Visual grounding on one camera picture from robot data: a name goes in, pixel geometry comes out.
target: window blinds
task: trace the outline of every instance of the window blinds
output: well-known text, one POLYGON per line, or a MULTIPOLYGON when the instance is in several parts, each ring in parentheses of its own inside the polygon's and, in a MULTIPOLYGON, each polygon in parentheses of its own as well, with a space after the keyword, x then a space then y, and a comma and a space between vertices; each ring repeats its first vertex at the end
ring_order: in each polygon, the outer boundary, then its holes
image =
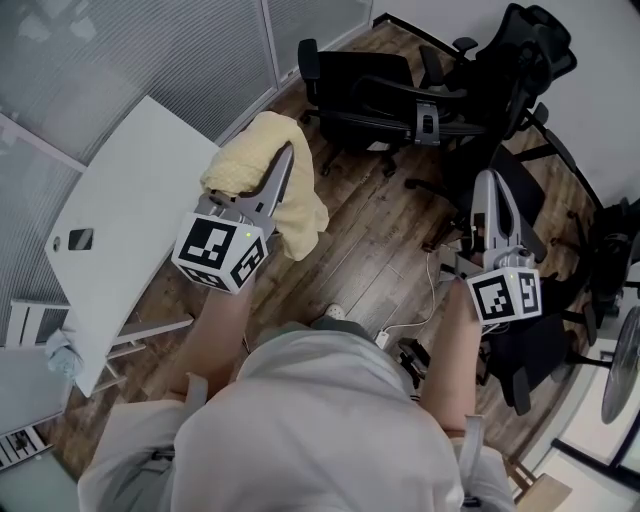
POLYGON ((44 244, 80 176, 0 127, 0 346, 11 299, 67 302, 44 244))
POLYGON ((216 141, 275 87, 259 0, 5 0, 0 77, 2 112, 85 164, 144 95, 216 141))
POLYGON ((371 1, 267 0, 282 78, 298 65, 298 43, 313 38, 322 49, 367 23, 371 1))

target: floor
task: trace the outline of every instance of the floor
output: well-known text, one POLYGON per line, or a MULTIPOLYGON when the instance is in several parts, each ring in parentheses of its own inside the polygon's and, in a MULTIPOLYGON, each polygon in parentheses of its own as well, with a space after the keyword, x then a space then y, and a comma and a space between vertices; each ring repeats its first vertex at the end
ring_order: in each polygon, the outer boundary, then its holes
MULTIPOLYGON (((396 53, 409 59, 414 81, 421 76, 418 45, 423 41, 392 24, 382 24, 350 45, 352 50, 396 53)), ((442 55, 445 67, 451 59, 442 55)), ((298 117, 307 108, 304 87, 298 83, 279 99, 272 110, 298 117)), ((304 128, 314 156, 316 171, 331 148, 312 123, 304 128)), ((542 143, 535 129, 518 133, 506 144, 518 152, 542 143)), ((432 305, 427 275, 427 255, 421 250, 454 209, 426 191, 403 186, 409 177, 439 179, 438 150, 410 147, 396 156, 398 172, 391 179, 382 175, 380 158, 341 155, 329 177, 316 176, 316 191, 325 202, 331 223, 314 251, 303 261, 293 262, 276 250, 261 267, 247 337, 253 345, 265 327, 287 320, 309 321, 330 302, 341 304, 348 318, 360 322, 371 334, 389 324, 420 322, 432 305)), ((535 229, 544 242, 553 237, 575 240, 567 212, 588 221, 594 206, 578 180, 557 157, 527 164, 547 193, 535 229)), ((430 262, 431 272, 436 262, 430 262)), ((552 247, 539 267, 541 275, 554 271, 570 273, 576 257, 563 247, 552 247)), ((154 320, 190 312, 197 316, 206 291, 190 284, 169 263, 158 272, 141 298, 131 320, 154 320)), ((429 347, 442 317, 442 305, 422 328, 396 329, 394 337, 410 336, 429 347)), ((162 396, 167 373, 187 331, 177 331, 148 340, 142 352, 116 360, 128 380, 91 399, 77 390, 66 414, 41 429, 55 445, 59 459, 78 476, 91 461, 114 404, 153 400, 162 396)), ((239 354, 238 364, 246 357, 239 354)), ((503 401, 499 384, 491 379, 478 388, 478 411, 487 419, 487 442, 508 456, 517 457, 548 416, 563 391, 563 384, 547 379, 532 396, 532 410, 517 417, 503 401)))

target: office chair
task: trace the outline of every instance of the office chair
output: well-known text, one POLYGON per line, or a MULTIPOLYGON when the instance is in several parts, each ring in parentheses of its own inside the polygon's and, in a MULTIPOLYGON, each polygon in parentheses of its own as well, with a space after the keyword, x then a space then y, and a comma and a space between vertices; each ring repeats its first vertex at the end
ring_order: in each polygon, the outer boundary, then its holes
POLYGON ((522 416, 531 410, 530 393, 563 364, 588 364, 609 368, 611 363, 589 359, 572 347, 577 340, 574 331, 565 331, 559 314, 542 319, 512 322, 504 334, 488 335, 489 353, 481 353, 486 372, 478 377, 485 385, 494 375, 502 387, 509 407, 522 416))
MULTIPOLYGON (((448 75, 443 75, 439 62, 428 61, 431 68, 425 74, 423 87, 466 92, 459 102, 441 108, 441 114, 487 127, 484 134, 462 145, 460 138, 456 140, 456 149, 443 159, 442 185, 419 179, 405 182, 407 188, 421 187, 445 197, 459 211, 454 221, 436 234, 428 249, 437 247, 450 230, 467 224, 473 183, 481 170, 491 167, 500 173, 513 193, 525 229, 531 231, 545 194, 522 162, 559 154, 575 172, 570 153, 543 126, 549 116, 546 107, 540 103, 533 114, 527 110, 553 80, 576 67, 570 42, 567 30, 541 7, 525 9, 510 4, 495 37, 475 60, 468 61, 465 53, 478 44, 465 37, 453 43, 459 53, 448 75), (501 144, 532 124, 542 129, 547 144, 517 155, 501 144)), ((546 254, 544 247, 528 248, 536 254, 537 261, 546 254)))
MULTIPOLYGON (((435 50, 420 47, 425 69, 437 69, 435 50)), ((328 175, 343 149, 367 150, 387 145, 385 176, 395 173, 393 155, 409 144, 438 145, 440 137, 479 135, 485 127, 440 114, 445 106, 465 98, 466 91, 428 91, 414 87, 409 63, 399 55, 361 52, 319 52, 315 39, 298 45, 300 74, 307 98, 317 110, 307 110, 303 123, 320 119, 320 133, 334 145, 322 166, 328 175)), ((422 82, 438 77, 425 75, 422 82)))
MULTIPOLYGON (((619 315, 617 301, 624 288, 640 291, 640 285, 627 281, 631 265, 640 261, 640 200, 630 205, 623 199, 597 210, 588 238, 577 218, 576 223, 578 245, 560 239, 552 239, 551 244, 562 244, 580 256, 576 273, 581 274, 580 280, 586 278, 595 315, 590 322, 599 328, 605 317, 619 315)), ((559 297, 556 290, 549 295, 559 297)))

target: device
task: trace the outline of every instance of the device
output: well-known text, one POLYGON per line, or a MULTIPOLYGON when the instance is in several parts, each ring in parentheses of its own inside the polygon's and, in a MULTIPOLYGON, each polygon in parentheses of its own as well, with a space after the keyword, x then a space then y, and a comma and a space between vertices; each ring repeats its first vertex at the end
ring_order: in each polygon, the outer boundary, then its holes
POLYGON ((185 215, 171 261, 191 281, 237 294, 268 255, 273 212, 284 198, 293 168, 293 145, 275 154, 258 186, 229 198, 203 194, 185 215))
POLYGON ((470 250, 443 246, 439 256, 443 271, 465 279, 481 323, 540 316, 540 276, 533 254, 522 245, 520 212, 502 176, 492 169, 476 177, 470 235, 470 250))

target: sleeve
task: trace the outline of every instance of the sleeve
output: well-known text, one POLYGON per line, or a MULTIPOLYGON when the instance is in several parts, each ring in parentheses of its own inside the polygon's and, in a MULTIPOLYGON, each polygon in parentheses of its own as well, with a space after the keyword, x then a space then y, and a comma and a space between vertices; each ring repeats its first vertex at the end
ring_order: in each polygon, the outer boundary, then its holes
POLYGON ((140 455, 172 446, 184 419, 184 404, 175 400, 114 406, 93 460, 78 481, 80 510, 97 511, 114 475, 140 455))
MULTIPOLYGON (((453 439, 452 443, 456 457, 459 457, 463 440, 453 439)), ((481 448, 470 488, 465 491, 481 501, 483 512, 516 512, 502 455, 493 448, 481 448)))

